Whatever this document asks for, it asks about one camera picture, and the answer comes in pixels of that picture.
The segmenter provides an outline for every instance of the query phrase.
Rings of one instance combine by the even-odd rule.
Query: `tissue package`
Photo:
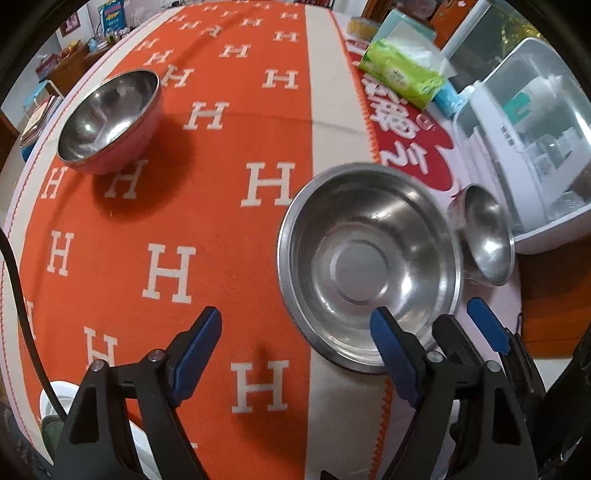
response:
[[[411,60],[387,39],[369,46],[359,68],[421,110],[446,81],[440,73]]]

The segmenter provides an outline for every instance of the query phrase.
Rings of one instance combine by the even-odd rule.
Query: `bowl rim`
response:
[[[484,275],[480,265],[476,261],[476,258],[474,258],[474,255],[472,255],[473,242],[471,242],[470,239],[466,235],[466,229],[467,229],[466,195],[469,190],[473,190],[473,191],[480,190],[485,195],[487,195],[489,198],[491,198],[499,206],[499,208],[502,211],[503,218],[505,219],[506,231],[507,231],[508,240],[509,240],[509,254],[511,256],[511,262],[509,262],[509,266],[507,268],[507,272],[506,272],[505,276],[502,277],[502,279],[500,281],[492,281],[489,277]],[[513,236],[513,231],[511,230],[511,223],[509,221],[509,216],[508,216],[507,211],[503,208],[503,206],[501,205],[499,200],[494,196],[494,194],[490,190],[488,190],[487,188],[483,187],[482,185],[480,185],[478,183],[471,183],[471,184],[466,185],[466,187],[464,187],[459,192],[459,194],[456,196],[456,204],[457,204],[459,220],[460,220],[460,225],[459,225],[459,228],[461,230],[460,236],[462,237],[462,240],[465,241],[466,246],[468,247],[470,256],[472,257],[472,261],[474,262],[474,265],[478,269],[478,274],[480,276],[480,279],[474,279],[474,281],[476,281],[478,284],[483,284],[483,285],[490,286],[490,287],[500,287],[502,285],[505,285],[509,281],[509,279],[511,278],[511,275],[513,275],[513,270],[515,269],[515,262],[516,262],[515,238]]]
[[[289,269],[287,268],[291,265],[292,247],[290,238],[296,225],[296,219],[299,217],[304,205],[322,185],[330,180],[352,173],[377,173],[395,177],[399,180],[401,179],[419,190],[421,194],[428,199],[436,211],[438,211],[441,220],[446,224],[447,230],[449,232],[450,242],[454,252],[454,263],[456,270],[456,281],[453,287],[454,291],[449,311],[442,313],[455,313],[462,298],[464,286],[462,248],[457,232],[450,219],[447,217],[444,209],[439,205],[437,200],[433,197],[433,195],[431,195],[428,188],[426,188],[426,186],[410,175],[390,167],[385,167],[378,163],[349,163],[329,168],[312,178],[291,201],[281,223],[275,254],[279,289],[281,291],[281,297],[285,307],[287,308],[293,323],[295,323],[308,344],[322,357],[331,363],[338,365],[339,367],[346,368],[347,370],[363,374],[378,375],[383,374],[386,371],[383,362],[381,362],[381,364],[370,364],[369,362],[362,362],[349,356],[344,356],[342,353],[335,350],[335,348],[332,347],[332,345],[329,344],[324,337],[319,335],[312,328],[312,326],[308,323],[304,312],[302,311],[300,303],[297,300],[293,278],[289,273]]]
[[[60,152],[61,136],[64,132],[64,129],[65,129],[67,123],[70,121],[70,119],[72,118],[74,113],[76,113],[76,111],[80,108],[80,106],[88,99],[88,97],[90,97],[99,88],[103,87],[107,83],[112,82],[113,80],[116,80],[117,78],[122,77],[124,75],[128,75],[130,73],[135,73],[135,72],[146,72],[146,73],[151,73],[152,75],[154,75],[154,77],[156,77],[156,88],[154,89],[154,93],[152,93],[152,96],[148,99],[148,102],[146,102],[144,107],[139,111],[139,114],[138,114],[137,118],[135,119],[134,123],[131,124],[129,127],[127,127],[125,130],[123,130],[108,145],[104,146],[100,150],[97,150],[96,152],[94,152],[92,155],[90,155],[88,157],[81,158],[79,160],[67,160],[64,157],[62,157],[61,152]],[[72,113],[68,116],[68,118],[64,122],[64,124],[61,128],[61,131],[60,131],[60,136],[57,139],[57,156],[59,157],[59,159],[63,163],[65,163],[67,166],[81,167],[82,165],[86,164],[95,155],[97,155],[99,153],[104,154],[105,152],[109,151],[121,139],[123,134],[126,134],[128,132],[135,130],[137,128],[138,124],[141,123],[141,120],[143,120],[145,118],[147,112],[154,107],[154,105],[155,105],[154,100],[158,97],[158,95],[161,94],[161,89],[162,89],[161,86],[162,86],[162,82],[160,81],[160,77],[158,76],[158,74],[155,71],[153,71],[151,69],[132,69],[132,70],[127,70],[125,72],[118,73],[117,75],[114,75],[112,77],[105,78],[100,84],[98,84],[90,92],[88,92],[86,95],[84,95],[84,97],[82,97],[82,100],[80,100],[78,105],[76,105],[76,107],[74,108]]]

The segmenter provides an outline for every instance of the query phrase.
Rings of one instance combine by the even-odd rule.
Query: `stainless steel bowl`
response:
[[[160,80],[151,70],[133,70],[107,80],[66,121],[58,155],[81,171],[120,170],[150,141],[160,118],[160,99]]]
[[[374,164],[327,170],[298,193],[281,226],[277,270],[312,347],[363,373],[384,372],[369,333],[374,308],[387,306],[428,346],[432,322],[455,312],[462,289],[447,217],[420,183]]]
[[[515,267],[515,244],[503,207],[488,190],[468,185],[452,201],[449,216],[462,243],[466,279],[499,287]]]

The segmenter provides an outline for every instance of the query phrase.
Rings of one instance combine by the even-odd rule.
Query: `stack of books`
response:
[[[27,149],[37,142],[39,135],[49,123],[51,116],[56,112],[62,100],[63,98],[52,95],[37,107],[22,133],[21,149]]]

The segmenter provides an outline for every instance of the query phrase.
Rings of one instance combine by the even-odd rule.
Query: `blue gripper pad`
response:
[[[174,370],[170,396],[176,406],[193,395],[221,335],[222,316],[218,309],[210,308],[209,315]]]
[[[417,371],[379,309],[372,312],[369,329],[398,396],[410,403],[411,407],[417,408],[422,401],[418,392]]]
[[[511,352],[509,336],[491,308],[480,297],[471,299],[466,311],[491,348],[501,355]]]

